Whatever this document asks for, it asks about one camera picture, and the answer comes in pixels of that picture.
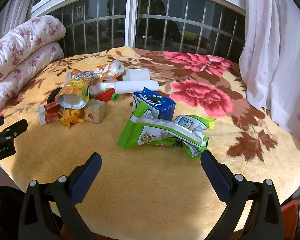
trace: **blanket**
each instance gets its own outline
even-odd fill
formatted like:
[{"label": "blanket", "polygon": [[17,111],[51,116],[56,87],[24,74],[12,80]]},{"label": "blanket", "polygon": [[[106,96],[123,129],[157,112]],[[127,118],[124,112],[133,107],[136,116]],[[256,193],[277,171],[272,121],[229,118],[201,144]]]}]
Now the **blanket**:
[{"label": "blanket", "polygon": [[[272,179],[280,202],[298,188],[300,142],[272,122],[268,111],[247,103],[238,65],[215,56],[122,47],[49,64],[2,111],[0,130],[21,118],[29,123],[15,139],[16,154],[0,161],[22,190],[32,179],[48,183],[68,175],[98,152],[101,171],[76,206],[92,232],[123,240],[181,240],[204,239],[213,228],[225,204],[199,159],[189,158],[181,147],[117,147],[131,115],[131,94],[108,102],[100,124],[39,125],[37,108],[63,86],[68,71],[93,70],[114,59],[126,68],[148,68],[160,93],[176,102],[175,115],[215,116],[215,129],[206,131],[208,149],[234,174],[259,182]],[[243,228],[250,206],[237,229]],[[53,211],[58,214],[56,206]]]}]

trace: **sheer curtain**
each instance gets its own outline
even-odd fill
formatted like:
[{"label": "sheer curtain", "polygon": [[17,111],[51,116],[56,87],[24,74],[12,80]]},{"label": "sheer curtain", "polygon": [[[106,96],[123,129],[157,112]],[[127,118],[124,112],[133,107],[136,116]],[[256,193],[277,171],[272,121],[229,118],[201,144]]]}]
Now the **sheer curtain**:
[{"label": "sheer curtain", "polygon": [[0,13],[0,39],[26,21],[31,0],[9,0]]},{"label": "sheer curtain", "polygon": [[239,64],[248,102],[271,110],[272,120],[300,140],[300,10],[293,0],[246,4]]}]

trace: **white and green wrapper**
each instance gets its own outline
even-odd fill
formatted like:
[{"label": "white and green wrapper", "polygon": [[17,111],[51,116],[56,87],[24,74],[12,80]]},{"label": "white and green wrapper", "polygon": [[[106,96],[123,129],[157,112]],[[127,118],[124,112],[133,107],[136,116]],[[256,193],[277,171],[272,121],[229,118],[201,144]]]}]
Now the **white and green wrapper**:
[{"label": "white and green wrapper", "polygon": [[179,115],[174,122],[155,119],[149,106],[140,102],[125,126],[118,146],[126,149],[142,144],[182,146],[191,158],[199,158],[207,149],[205,130],[214,128],[215,118]]}]

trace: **wooden cube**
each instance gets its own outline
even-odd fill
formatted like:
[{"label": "wooden cube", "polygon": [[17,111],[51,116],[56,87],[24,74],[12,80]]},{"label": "wooden cube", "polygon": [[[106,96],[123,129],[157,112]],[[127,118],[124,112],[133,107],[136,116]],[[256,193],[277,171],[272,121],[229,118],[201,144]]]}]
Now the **wooden cube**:
[{"label": "wooden cube", "polygon": [[91,99],[84,107],[84,118],[89,122],[101,123],[106,113],[106,102]]}]

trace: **metal screw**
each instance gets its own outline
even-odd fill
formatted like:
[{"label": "metal screw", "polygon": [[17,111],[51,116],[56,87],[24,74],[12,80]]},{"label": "metal screw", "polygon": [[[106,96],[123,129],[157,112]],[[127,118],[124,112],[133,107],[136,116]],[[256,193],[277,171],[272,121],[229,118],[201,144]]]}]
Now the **metal screw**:
[{"label": "metal screw", "polygon": [[272,180],[266,179],[266,184],[268,184],[269,186],[271,186],[272,185]]},{"label": "metal screw", "polygon": [[35,184],[37,184],[37,182],[35,180],[31,180],[29,183],[30,187],[35,186]]},{"label": "metal screw", "polygon": [[66,180],[67,180],[66,176],[60,176],[59,179],[58,179],[58,181],[61,182],[61,183],[65,182]]},{"label": "metal screw", "polygon": [[236,179],[237,181],[243,181],[243,176],[242,176],[241,174],[237,174],[237,175],[235,176],[235,179]]}]

